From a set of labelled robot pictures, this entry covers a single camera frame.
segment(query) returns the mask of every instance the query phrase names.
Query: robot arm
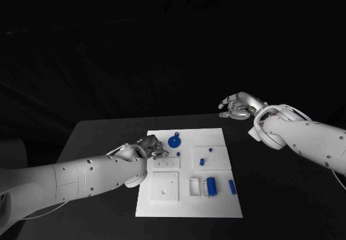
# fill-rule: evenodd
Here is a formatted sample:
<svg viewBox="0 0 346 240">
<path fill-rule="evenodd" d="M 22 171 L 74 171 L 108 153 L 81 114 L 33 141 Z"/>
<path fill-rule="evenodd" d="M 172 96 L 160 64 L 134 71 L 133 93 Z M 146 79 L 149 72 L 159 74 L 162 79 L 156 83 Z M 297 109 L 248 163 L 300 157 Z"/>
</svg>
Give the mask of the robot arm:
<svg viewBox="0 0 346 240">
<path fill-rule="evenodd" d="M 147 177 L 147 159 L 169 156 L 156 135 L 124 144 L 114 155 L 22 169 L 0 169 L 0 235 L 38 210 L 95 196 Z"/>
<path fill-rule="evenodd" d="M 237 120 L 254 115 L 254 127 L 248 134 L 271 148 L 280 150 L 286 145 L 306 159 L 346 175 L 346 130 L 329 126 L 281 104 L 270 105 L 245 92 L 229 96 L 219 104 L 228 104 L 228 112 L 221 117 Z"/>
</svg>

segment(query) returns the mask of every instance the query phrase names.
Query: cable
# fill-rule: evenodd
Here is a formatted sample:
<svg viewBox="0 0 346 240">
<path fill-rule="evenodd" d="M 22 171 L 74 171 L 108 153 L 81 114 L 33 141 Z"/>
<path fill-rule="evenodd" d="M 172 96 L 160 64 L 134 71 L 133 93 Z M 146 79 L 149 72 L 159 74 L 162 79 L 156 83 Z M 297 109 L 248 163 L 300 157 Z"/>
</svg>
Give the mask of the cable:
<svg viewBox="0 0 346 240">
<path fill-rule="evenodd" d="M 110 155 L 113 154 L 120 148 L 123 148 L 124 145 L 121 145 L 118 148 L 116 148 L 113 151 L 110 151 L 105 155 Z M 52 213 L 58 208 L 55 208 L 52 211 L 49 211 L 48 213 L 45 213 L 43 215 L 39 215 L 39 216 L 35 216 L 35 217 L 26 217 L 26 218 L 22 218 L 20 220 L 29 220 L 29 219 L 36 219 L 45 215 L 48 215 L 49 213 Z"/>
<path fill-rule="evenodd" d="M 49 211 L 48 213 L 45 213 L 43 215 L 39 215 L 39 216 L 35 216 L 35 217 L 26 217 L 26 218 L 22 218 L 20 220 L 29 220 L 29 219 L 36 219 L 45 215 L 48 215 L 51 212 L 54 212 L 58 208 L 55 208 L 52 211 Z"/>
<path fill-rule="evenodd" d="M 306 120 L 313 121 L 312 118 L 310 118 L 299 109 L 296 109 L 294 107 L 291 107 L 291 106 L 289 106 L 289 105 L 286 105 L 286 104 L 283 104 L 281 106 L 283 106 L 283 107 L 286 107 L 286 106 L 290 107 L 290 108 L 306 118 Z M 335 178 L 336 178 L 336 180 L 338 180 L 342 188 L 346 190 L 346 187 L 345 187 L 345 185 L 343 185 L 343 183 L 342 183 L 342 181 L 340 181 L 340 179 L 339 179 L 339 177 L 338 177 L 336 172 L 335 172 L 333 170 L 330 170 L 330 171 L 332 171 L 332 173 L 333 173 L 333 176 L 335 176 Z"/>
</svg>

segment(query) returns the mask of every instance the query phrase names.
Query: dark table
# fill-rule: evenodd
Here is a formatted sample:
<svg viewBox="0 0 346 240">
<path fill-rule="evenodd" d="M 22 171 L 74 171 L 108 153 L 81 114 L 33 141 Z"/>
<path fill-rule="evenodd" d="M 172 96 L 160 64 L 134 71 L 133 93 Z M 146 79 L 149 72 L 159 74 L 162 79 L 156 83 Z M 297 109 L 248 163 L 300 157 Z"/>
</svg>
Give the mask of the dark table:
<svg viewBox="0 0 346 240">
<path fill-rule="evenodd" d="M 332 172 L 287 146 L 257 142 L 253 126 L 218 114 L 80 122 L 58 163 L 104 155 L 147 130 L 222 128 L 244 218 L 136 217 L 140 186 L 121 186 L 28 220 L 19 240 L 346 239 L 346 194 Z"/>
</svg>

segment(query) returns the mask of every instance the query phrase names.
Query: black background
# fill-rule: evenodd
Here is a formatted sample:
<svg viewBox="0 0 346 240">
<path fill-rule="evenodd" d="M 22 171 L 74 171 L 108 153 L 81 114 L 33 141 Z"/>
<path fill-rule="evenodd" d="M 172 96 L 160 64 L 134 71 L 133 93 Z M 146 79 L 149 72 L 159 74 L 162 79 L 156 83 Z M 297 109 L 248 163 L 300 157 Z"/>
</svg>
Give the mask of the black background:
<svg viewBox="0 0 346 240">
<path fill-rule="evenodd" d="M 336 5 L 2 3 L 0 134 L 55 163 L 80 121 L 218 113 L 244 91 L 346 128 Z"/>
</svg>

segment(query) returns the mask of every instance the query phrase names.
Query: robotic hand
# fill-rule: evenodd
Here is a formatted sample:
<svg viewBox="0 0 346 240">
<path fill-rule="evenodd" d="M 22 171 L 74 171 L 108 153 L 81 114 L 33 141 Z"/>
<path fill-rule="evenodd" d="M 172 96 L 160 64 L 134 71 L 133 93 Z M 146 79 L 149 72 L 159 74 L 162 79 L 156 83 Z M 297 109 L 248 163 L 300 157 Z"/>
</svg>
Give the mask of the robotic hand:
<svg viewBox="0 0 346 240">
<path fill-rule="evenodd" d="M 248 134 L 271 148 L 286 145 L 306 159 L 346 175 L 346 130 L 313 121 L 294 107 L 268 105 L 257 97 L 240 92 L 224 99 L 228 104 L 222 118 L 245 120 L 254 115 L 254 127 Z"/>
<path fill-rule="evenodd" d="M 107 155 L 38 167 L 0 169 L 0 235 L 38 210 L 95 196 L 123 184 L 136 187 L 147 177 L 147 159 L 167 156 L 162 142 L 150 135 Z"/>
</svg>

